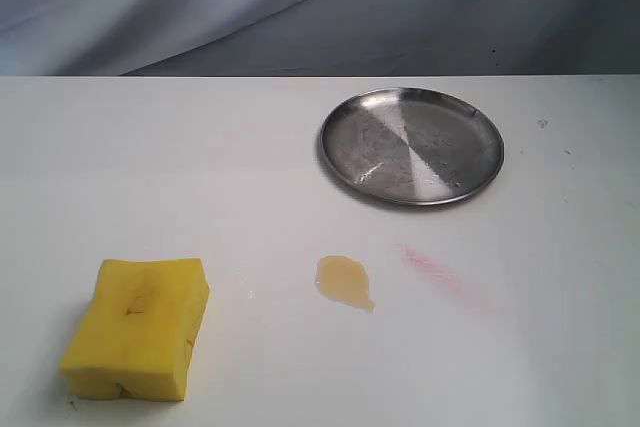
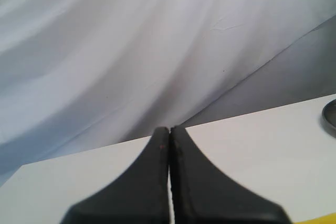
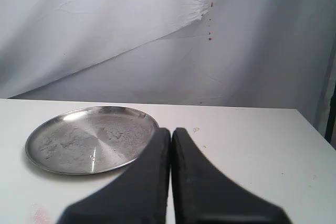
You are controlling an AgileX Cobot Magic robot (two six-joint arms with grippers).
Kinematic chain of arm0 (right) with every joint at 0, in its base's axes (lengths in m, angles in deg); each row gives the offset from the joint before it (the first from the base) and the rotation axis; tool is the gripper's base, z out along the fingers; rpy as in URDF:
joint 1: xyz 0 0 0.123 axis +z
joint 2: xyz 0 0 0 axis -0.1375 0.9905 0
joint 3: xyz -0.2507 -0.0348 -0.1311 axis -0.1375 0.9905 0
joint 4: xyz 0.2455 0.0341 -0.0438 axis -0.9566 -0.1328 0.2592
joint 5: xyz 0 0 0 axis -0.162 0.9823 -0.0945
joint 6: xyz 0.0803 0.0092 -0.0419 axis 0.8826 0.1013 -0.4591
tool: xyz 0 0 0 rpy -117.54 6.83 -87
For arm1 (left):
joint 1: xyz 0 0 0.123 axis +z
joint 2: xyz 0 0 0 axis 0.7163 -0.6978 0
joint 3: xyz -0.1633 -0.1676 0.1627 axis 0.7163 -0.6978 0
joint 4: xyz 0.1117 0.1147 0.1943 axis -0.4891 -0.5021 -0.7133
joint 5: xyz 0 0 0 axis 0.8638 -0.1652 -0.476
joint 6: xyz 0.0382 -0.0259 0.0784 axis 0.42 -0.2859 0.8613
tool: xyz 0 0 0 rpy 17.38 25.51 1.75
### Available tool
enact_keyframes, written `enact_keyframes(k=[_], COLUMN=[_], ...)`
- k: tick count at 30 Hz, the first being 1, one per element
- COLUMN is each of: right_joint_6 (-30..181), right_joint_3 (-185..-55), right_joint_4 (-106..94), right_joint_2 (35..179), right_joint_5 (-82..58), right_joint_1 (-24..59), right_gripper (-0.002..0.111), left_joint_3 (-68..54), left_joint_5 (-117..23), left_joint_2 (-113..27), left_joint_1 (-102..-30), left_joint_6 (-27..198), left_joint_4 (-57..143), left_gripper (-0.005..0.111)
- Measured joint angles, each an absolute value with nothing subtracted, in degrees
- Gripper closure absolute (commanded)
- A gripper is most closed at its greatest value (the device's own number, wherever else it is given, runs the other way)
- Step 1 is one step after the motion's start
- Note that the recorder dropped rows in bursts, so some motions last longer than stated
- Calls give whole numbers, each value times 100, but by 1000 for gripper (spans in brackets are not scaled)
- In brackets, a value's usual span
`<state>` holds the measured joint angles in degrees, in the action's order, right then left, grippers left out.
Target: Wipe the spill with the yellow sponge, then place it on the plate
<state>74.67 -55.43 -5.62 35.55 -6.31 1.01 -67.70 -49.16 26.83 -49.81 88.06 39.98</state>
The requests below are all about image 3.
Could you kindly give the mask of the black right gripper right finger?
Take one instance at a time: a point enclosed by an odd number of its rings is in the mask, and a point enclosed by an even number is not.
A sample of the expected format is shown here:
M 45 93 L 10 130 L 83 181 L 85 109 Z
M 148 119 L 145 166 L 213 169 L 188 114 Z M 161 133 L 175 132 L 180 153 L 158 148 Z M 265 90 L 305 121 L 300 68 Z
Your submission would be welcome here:
M 176 223 L 291 223 L 285 211 L 220 172 L 177 128 L 171 142 Z

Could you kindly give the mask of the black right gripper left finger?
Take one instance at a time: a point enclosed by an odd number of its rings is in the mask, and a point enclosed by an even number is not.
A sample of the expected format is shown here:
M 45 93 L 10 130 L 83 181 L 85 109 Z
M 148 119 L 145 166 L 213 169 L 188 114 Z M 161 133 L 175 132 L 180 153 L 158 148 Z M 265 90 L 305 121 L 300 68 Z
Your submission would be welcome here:
M 58 223 L 165 223 L 170 143 L 168 129 L 155 130 L 146 148 L 125 172 L 68 206 Z

